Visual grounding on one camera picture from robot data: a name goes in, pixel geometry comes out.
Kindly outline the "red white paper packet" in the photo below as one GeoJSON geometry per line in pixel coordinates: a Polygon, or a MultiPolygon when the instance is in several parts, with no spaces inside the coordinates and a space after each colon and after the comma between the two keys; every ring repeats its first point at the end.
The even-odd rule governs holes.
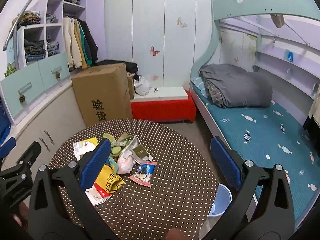
{"type": "Polygon", "coordinates": [[[103,204],[113,196],[112,193],[107,193],[97,183],[94,183],[91,188],[86,189],[85,194],[93,206],[103,204]]]}

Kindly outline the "yellow wrapper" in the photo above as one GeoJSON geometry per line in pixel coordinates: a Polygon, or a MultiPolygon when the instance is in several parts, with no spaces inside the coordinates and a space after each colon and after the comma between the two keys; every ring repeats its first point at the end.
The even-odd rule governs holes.
{"type": "Polygon", "coordinates": [[[95,180],[102,190],[112,194],[118,191],[124,185],[123,179],[115,174],[110,166],[104,165],[98,177],[95,180]]]}

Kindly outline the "yellow white paper box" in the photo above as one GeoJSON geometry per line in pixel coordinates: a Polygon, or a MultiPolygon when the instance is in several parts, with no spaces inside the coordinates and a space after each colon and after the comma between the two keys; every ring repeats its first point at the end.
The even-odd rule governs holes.
{"type": "Polygon", "coordinates": [[[93,151],[98,145],[97,137],[92,137],[79,142],[73,143],[74,156],[76,160],[80,160],[87,152],[93,151]]]}

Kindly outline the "pink plastic bag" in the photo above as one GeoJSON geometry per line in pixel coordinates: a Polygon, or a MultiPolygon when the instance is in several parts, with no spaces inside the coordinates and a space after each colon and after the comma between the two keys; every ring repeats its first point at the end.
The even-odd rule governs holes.
{"type": "Polygon", "coordinates": [[[131,173],[134,165],[136,164],[136,161],[135,159],[133,159],[132,154],[125,155],[121,153],[117,160],[117,164],[118,164],[117,174],[124,175],[124,174],[131,173]]]}

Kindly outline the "green fabric leaf toy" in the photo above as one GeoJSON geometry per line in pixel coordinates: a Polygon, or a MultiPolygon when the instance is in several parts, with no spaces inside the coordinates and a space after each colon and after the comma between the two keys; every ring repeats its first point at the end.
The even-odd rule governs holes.
{"type": "Polygon", "coordinates": [[[133,136],[127,133],[123,133],[118,139],[115,139],[114,136],[109,133],[104,133],[103,138],[111,142],[111,155],[115,158],[119,157],[122,150],[133,140],[133,136]]]}

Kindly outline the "blue snack bag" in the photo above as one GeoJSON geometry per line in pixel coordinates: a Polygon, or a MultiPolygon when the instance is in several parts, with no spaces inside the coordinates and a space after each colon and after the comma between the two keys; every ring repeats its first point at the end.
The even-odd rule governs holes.
{"type": "Polygon", "coordinates": [[[156,167],[157,162],[142,163],[136,172],[129,176],[129,179],[139,185],[151,188],[151,180],[156,167]]]}

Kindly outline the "green white carton box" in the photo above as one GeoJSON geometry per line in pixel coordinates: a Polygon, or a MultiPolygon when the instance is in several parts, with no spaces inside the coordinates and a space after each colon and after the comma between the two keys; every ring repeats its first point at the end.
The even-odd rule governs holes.
{"type": "Polygon", "coordinates": [[[153,161],[152,155],[147,151],[136,135],[121,153],[125,159],[132,157],[138,164],[153,161]]]}

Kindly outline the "light blue trash bin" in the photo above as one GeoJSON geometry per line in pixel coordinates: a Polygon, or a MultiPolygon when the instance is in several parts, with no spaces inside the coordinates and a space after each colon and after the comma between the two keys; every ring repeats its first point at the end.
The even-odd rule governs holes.
{"type": "Polygon", "coordinates": [[[215,200],[208,217],[220,217],[232,202],[232,193],[229,188],[221,183],[218,185],[215,200]]]}

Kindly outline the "white lower cabinet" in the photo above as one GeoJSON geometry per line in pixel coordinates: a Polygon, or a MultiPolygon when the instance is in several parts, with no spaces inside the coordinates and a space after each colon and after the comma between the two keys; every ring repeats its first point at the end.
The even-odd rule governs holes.
{"type": "Polygon", "coordinates": [[[33,143],[39,142],[41,154],[32,165],[37,170],[42,164],[48,165],[59,147],[86,128],[72,87],[67,88],[31,121],[16,139],[16,147],[3,161],[3,169],[16,165],[18,159],[33,143]]]}

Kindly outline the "teal drawer cabinet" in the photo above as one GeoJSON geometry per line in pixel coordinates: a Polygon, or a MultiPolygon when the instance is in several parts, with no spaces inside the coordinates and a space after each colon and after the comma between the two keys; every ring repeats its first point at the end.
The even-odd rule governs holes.
{"type": "Polygon", "coordinates": [[[70,79],[67,54],[32,63],[1,81],[1,92],[11,122],[17,125],[38,101],[70,79]]]}

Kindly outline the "white cube shelf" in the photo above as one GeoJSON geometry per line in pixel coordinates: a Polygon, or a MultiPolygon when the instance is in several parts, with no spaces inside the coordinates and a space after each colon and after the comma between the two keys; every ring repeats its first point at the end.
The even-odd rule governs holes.
{"type": "Polygon", "coordinates": [[[16,39],[11,38],[6,50],[7,62],[15,66],[16,69],[25,67],[28,62],[25,59],[25,40],[43,40],[43,48],[47,49],[48,42],[58,42],[58,54],[65,51],[62,31],[62,20],[64,17],[86,20],[87,0],[38,0],[30,9],[38,11],[41,19],[37,24],[20,27],[17,31],[16,39]]]}

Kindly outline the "hanging clothes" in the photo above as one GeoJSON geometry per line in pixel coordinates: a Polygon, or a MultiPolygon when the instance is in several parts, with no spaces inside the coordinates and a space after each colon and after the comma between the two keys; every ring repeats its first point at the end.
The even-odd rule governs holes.
{"type": "Polygon", "coordinates": [[[69,70],[95,66],[98,47],[87,23],[77,18],[64,17],[62,28],[69,70]]]}

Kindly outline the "grey folded duvet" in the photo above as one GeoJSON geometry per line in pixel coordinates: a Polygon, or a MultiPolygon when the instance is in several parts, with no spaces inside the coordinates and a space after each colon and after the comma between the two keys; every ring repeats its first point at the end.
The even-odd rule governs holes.
{"type": "Polygon", "coordinates": [[[271,105],[272,85],[257,72],[224,63],[202,66],[199,75],[213,104],[220,108],[271,105]]]}

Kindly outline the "white plastic bag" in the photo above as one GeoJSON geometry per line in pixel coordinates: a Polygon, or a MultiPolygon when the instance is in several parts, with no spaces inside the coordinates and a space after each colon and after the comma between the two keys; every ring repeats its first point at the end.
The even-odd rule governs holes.
{"type": "Polygon", "coordinates": [[[139,80],[134,79],[133,84],[136,94],[140,96],[146,96],[151,88],[149,81],[143,76],[139,76],[139,80]]]}

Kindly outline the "teal bunk bed frame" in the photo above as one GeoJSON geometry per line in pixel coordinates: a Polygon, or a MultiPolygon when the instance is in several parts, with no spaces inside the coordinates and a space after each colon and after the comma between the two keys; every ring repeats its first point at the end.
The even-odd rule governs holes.
{"type": "Polygon", "coordinates": [[[319,53],[316,2],[211,0],[210,8],[210,43],[192,66],[190,85],[211,100],[199,75],[210,64],[232,64],[263,75],[272,85],[271,103],[300,123],[319,157],[319,59],[308,57],[308,52],[319,53]]]}

